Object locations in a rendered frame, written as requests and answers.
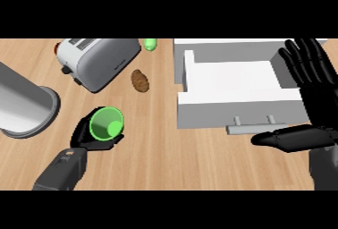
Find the silver toaster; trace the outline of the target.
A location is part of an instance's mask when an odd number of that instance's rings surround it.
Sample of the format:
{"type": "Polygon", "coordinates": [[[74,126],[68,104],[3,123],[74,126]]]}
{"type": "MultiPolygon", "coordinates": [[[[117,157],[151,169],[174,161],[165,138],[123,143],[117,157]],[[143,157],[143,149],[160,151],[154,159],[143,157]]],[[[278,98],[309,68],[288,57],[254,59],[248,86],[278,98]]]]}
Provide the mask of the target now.
{"type": "Polygon", "coordinates": [[[98,93],[142,51],[137,38],[65,38],[55,48],[61,71],[98,93]]]}

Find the brown potato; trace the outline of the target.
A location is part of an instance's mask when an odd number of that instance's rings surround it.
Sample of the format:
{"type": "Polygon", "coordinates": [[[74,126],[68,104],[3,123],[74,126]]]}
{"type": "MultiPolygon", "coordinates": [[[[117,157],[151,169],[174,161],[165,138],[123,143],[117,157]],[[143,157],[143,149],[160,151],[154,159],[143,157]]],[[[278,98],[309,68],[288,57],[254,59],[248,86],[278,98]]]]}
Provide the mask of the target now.
{"type": "Polygon", "coordinates": [[[149,81],[140,70],[134,70],[132,73],[132,85],[142,93],[149,90],[149,81]]]}

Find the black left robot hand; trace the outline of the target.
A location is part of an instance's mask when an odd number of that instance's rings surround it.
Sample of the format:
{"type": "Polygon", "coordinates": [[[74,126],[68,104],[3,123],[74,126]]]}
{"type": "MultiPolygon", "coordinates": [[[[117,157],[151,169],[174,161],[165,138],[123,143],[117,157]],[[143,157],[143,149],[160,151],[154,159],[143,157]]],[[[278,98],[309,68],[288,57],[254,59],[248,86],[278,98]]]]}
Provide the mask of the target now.
{"type": "Polygon", "coordinates": [[[121,133],[112,140],[109,141],[99,141],[95,139],[90,133],[90,119],[95,114],[95,112],[105,106],[99,106],[90,114],[87,114],[75,127],[70,146],[72,148],[86,148],[89,151],[101,151],[101,150],[111,150],[114,148],[114,145],[120,143],[120,140],[124,138],[124,134],[121,133]]]}

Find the green cup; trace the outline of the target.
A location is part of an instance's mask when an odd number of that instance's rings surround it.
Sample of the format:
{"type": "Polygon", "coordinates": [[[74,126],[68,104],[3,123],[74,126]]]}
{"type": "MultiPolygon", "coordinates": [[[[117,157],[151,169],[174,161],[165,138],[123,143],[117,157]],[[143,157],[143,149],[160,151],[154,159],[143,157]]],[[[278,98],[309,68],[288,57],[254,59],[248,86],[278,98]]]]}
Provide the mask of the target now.
{"type": "Polygon", "coordinates": [[[89,128],[96,140],[112,140],[123,133],[123,112],[112,106],[102,107],[92,116],[89,128]]]}

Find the white cabinet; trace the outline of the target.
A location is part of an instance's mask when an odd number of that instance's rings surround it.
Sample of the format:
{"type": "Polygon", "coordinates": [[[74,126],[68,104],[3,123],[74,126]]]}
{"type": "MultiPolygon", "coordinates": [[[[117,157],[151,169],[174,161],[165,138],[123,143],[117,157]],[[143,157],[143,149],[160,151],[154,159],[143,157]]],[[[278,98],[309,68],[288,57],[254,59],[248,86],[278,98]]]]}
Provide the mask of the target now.
{"type": "Polygon", "coordinates": [[[183,53],[194,50],[198,63],[269,61],[279,83],[285,89],[295,87],[278,50],[285,38],[176,38],[173,39],[174,83],[183,79],[183,53]]]}

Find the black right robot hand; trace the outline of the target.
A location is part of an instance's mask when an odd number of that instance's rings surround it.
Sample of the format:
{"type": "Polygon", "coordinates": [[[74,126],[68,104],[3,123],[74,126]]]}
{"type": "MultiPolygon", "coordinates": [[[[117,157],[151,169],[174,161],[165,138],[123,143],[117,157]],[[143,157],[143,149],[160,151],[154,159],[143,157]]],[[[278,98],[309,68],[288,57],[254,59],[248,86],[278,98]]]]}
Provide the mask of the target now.
{"type": "Polygon", "coordinates": [[[257,134],[251,143],[291,153],[338,143],[338,72],[315,38],[285,41],[279,49],[300,88],[310,124],[257,134]]]}

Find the green vegetable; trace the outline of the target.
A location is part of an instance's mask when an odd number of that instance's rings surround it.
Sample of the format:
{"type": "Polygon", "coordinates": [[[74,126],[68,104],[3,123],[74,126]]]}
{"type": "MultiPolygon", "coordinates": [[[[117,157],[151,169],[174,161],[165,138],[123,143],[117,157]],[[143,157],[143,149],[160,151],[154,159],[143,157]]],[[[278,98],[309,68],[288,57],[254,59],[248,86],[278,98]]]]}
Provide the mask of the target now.
{"type": "Polygon", "coordinates": [[[145,38],[143,43],[145,43],[145,49],[148,51],[154,51],[157,49],[157,39],[155,38],[145,38]]]}

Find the grey cylindrical appliance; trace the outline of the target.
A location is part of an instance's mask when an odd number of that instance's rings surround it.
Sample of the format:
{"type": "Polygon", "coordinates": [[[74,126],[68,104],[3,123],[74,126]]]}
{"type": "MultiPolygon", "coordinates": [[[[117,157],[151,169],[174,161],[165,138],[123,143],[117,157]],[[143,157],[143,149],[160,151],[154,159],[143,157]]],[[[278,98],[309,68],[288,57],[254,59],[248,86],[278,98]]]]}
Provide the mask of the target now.
{"type": "Polygon", "coordinates": [[[36,136],[50,126],[61,108],[58,93],[37,86],[0,62],[0,131],[15,139],[36,136]]]}

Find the white open drawer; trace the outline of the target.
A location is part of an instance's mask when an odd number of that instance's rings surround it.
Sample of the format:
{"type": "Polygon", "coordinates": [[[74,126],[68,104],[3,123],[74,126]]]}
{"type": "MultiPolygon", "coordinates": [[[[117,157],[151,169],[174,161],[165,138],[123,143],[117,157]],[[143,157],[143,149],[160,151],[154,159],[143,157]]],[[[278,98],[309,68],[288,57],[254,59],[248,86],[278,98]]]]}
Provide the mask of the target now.
{"type": "Polygon", "coordinates": [[[198,63],[183,54],[183,91],[177,94],[177,127],[219,128],[239,119],[244,124],[307,121],[295,87],[284,87],[270,62],[198,63]]]}

